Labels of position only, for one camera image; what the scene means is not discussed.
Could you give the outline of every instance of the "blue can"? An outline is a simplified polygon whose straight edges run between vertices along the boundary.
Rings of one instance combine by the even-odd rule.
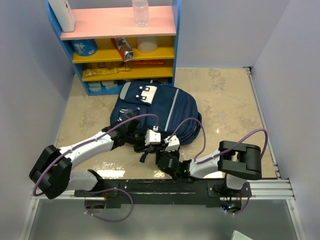
[[[75,52],[82,57],[88,57],[98,50],[94,39],[71,40]]]

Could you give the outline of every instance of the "white bottle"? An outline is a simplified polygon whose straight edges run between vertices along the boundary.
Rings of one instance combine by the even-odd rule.
[[[149,24],[148,0],[132,0],[133,15],[135,24],[138,27],[145,27]]]
[[[73,32],[76,26],[76,18],[70,8],[68,0],[48,0],[64,32]]]

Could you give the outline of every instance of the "white patch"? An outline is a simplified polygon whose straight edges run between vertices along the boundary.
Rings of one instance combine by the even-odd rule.
[[[103,162],[102,165],[93,168],[103,179],[123,178],[126,171],[123,166],[116,165],[114,162]]]
[[[166,175],[163,171],[156,170],[156,171],[153,171],[153,177],[157,179],[164,179]]]
[[[225,174],[222,171],[216,171],[213,173],[209,173],[208,175],[204,176],[204,179],[223,179]]]

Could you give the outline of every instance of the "pink shelf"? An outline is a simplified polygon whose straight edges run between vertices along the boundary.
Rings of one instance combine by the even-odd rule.
[[[150,23],[146,27],[136,26],[132,7],[74,9],[73,12],[75,29],[62,32],[61,40],[176,35],[172,6],[150,6]]]

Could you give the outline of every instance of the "backpack strap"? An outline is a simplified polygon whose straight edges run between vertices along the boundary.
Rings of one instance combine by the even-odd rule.
[[[142,154],[142,156],[140,157],[140,161],[139,162],[144,164],[148,154],[149,154],[149,152],[145,151],[144,154]]]
[[[202,116],[200,114],[200,112],[198,112],[198,117],[197,119],[200,121],[200,123],[202,123]],[[188,136],[187,138],[183,139],[182,141],[180,141],[180,145],[187,145],[193,142],[193,140],[198,136],[199,132],[200,132],[201,126],[199,123],[196,124],[196,128],[193,131],[193,133]]]

